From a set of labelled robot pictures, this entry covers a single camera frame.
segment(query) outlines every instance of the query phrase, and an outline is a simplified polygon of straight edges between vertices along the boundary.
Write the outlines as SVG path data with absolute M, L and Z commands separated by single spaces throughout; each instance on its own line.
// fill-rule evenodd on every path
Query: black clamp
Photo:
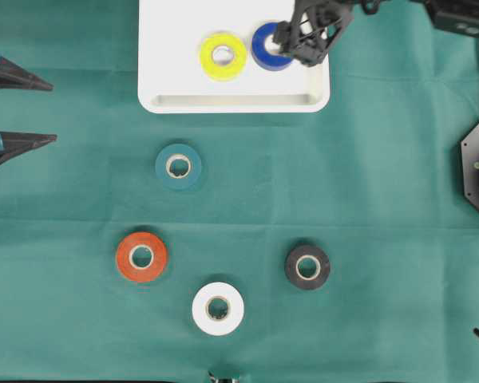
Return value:
M 351 9 L 351 4 L 332 0 L 296 0 L 291 22 L 280 22 L 273 36 L 273 42 L 280 45 L 279 54 L 309 67 L 323 63 L 353 21 Z M 304 24 L 308 24 L 307 32 L 302 29 Z

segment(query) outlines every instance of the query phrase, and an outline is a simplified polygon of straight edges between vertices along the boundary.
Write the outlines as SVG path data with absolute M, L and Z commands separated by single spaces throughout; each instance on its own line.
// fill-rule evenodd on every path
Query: electrical tape roll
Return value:
M 266 50 L 266 40 L 273 36 L 276 29 L 276 22 L 268 22 L 257 29 L 252 38 L 252 56 L 254 57 L 255 62 L 261 68 L 272 72 L 286 69 L 293 61 L 289 57 L 274 55 Z
M 171 165 L 176 160 L 183 160 L 188 171 L 183 175 L 173 174 Z M 199 154 L 184 144 L 172 144 L 164 148 L 156 158 L 156 176 L 168 188 L 184 190 L 193 186 L 200 178 L 202 161 Z
M 304 276 L 299 270 L 299 264 L 305 259 L 315 263 L 316 270 L 313 275 Z M 302 245 L 296 247 L 286 257 L 286 276 L 289 281 L 303 290 L 315 290 L 320 288 L 330 275 L 331 265 L 328 256 L 316 246 Z
M 221 65 L 213 59 L 215 50 L 220 47 L 227 47 L 233 53 L 234 57 L 226 65 Z M 213 80 L 230 81 L 243 72 L 247 64 L 247 48 L 233 34 L 213 34 L 206 38 L 200 48 L 200 64 L 204 72 Z
M 223 318 L 213 318 L 209 305 L 213 299 L 227 303 L 228 311 Z M 234 331 L 243 321 L 244 303 L 241 294 L 233 286 L 223 282 L 209 283 L 202 287 L 193 299 L 193 321 L 206 334 L 223 336 Z
M 151 253 L 151 262 L 146 267 L 139 267 L 133 262 L 133 253 L 140 247 Z M 126 279 L 138 283 L 151 282 L 158 278 L 167 266 L 167 247 L 154 234 L 133 233 L 119 243 L 116 263 L 117 269 Z

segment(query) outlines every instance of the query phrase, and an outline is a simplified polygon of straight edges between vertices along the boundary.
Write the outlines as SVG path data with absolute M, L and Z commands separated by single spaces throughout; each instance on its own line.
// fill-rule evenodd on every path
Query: green cloth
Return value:
M 458 147 L 479 121 L 479 43 L 388 2 L 357 10 L 320 113 L 157 116 L 137 100 L 137 25 L 133 0 L 0 0 L 0 54 L 55 84 L 0 91 L 0 130 L 58 134 L 0 167 L 0 379 L 479 383 Z M 203 159 L 192 190 L 155 177 L 172 142 Z M 145 286 L 114 260 L 138 229 L 170 252 Z M 330 257 L 321 290 L 286 280 L 300 240 Z M 191 304 L 218 280 L 246 314 L 214 338 Z

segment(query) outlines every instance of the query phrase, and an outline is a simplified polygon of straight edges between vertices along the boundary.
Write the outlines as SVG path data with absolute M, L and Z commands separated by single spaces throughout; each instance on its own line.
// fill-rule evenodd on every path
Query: red tape roll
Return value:
M 146 267 L 139 267 L 133 263 L 133 253 L 139 247 L 145 247 L 151 252 L 151 262 Z M 116 262 L 117 269 L 126 279 L 138 283 L 151 282 L 158 278 L 167 266 L 167 247 L 154 234 L 133 233 L 119 243 Z

